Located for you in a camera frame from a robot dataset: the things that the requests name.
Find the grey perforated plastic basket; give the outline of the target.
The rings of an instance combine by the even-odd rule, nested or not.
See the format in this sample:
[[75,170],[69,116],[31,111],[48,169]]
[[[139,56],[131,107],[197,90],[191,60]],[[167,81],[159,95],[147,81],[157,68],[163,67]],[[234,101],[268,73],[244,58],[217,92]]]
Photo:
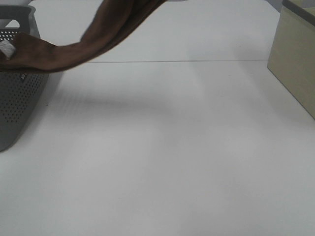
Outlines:
[[[32,6],[2,4],[0,19],[15,20],[18,27],[1,26],[0,40],[12,41],[20,32],[40,38]],[[49,74],[0,74],[0,150],[10,148],[19,138],[46,86]]]

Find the brown towel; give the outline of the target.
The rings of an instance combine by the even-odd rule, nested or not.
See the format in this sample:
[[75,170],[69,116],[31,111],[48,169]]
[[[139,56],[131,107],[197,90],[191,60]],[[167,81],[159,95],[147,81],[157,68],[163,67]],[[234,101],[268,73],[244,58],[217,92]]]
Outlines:
[[162,4],[162,0],[104,0],[80,41],[65,46],[21,32],[11,43],[13,55],[1,53],[0,70],[48,74],[79,66],[116,47]]

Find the beige fabric storage box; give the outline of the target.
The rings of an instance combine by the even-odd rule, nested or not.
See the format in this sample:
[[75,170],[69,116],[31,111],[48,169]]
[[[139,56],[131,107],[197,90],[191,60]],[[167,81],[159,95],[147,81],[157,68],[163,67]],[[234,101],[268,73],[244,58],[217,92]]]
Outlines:
[[315,2],[284,0],[267,68],[315,116]]

